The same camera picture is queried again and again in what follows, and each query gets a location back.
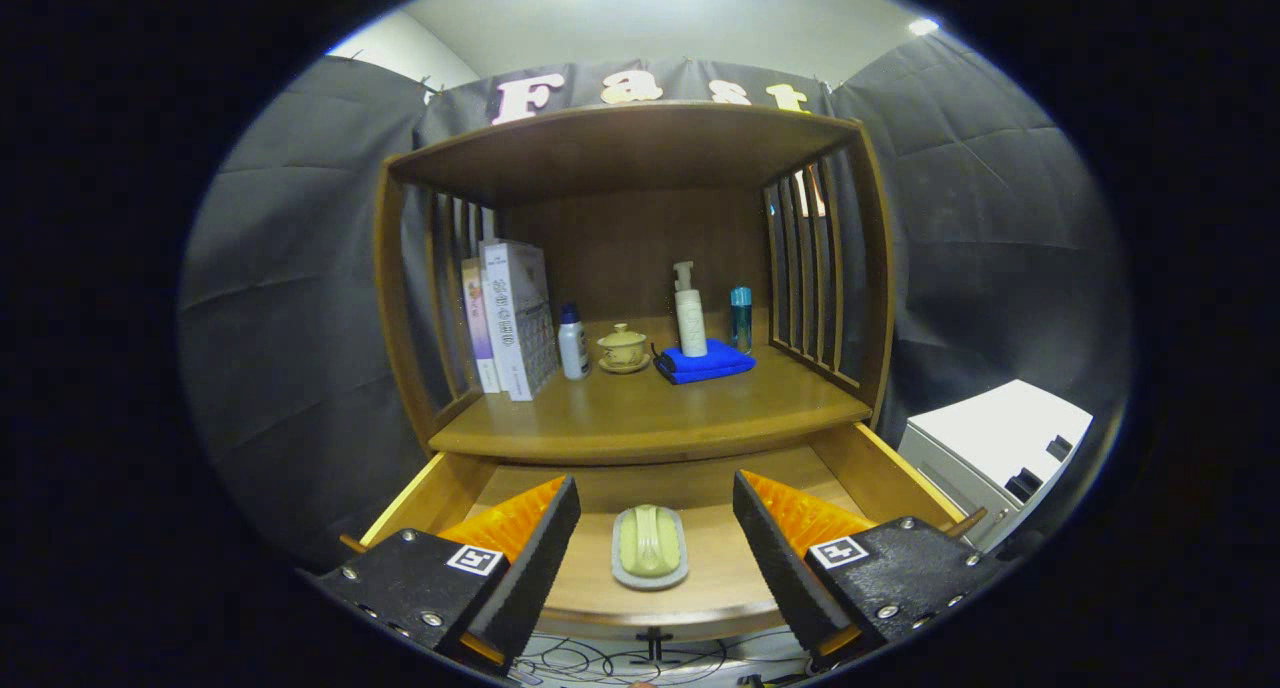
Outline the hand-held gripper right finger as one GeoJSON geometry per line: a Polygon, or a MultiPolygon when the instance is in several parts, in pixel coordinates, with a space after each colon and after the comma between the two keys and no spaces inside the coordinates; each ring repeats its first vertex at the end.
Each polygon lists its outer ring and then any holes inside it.
{"type": "Polygon", "coordinates": [[[915,636],[1011,567],[922,518],[876,524],[754,471],[736,471],[732,509],[782,619],[819,669],[915,636]]]}

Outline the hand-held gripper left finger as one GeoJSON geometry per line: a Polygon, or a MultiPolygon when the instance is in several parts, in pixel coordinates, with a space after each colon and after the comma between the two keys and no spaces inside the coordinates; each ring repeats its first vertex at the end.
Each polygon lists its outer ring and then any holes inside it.
{"type": "Polygon", "coordinates": [[[559,474],[451,529],[398,529],[312,583],[398,641],[479,673],[507,674],[534,633],[580,517],[577,483],[559,474]]]}

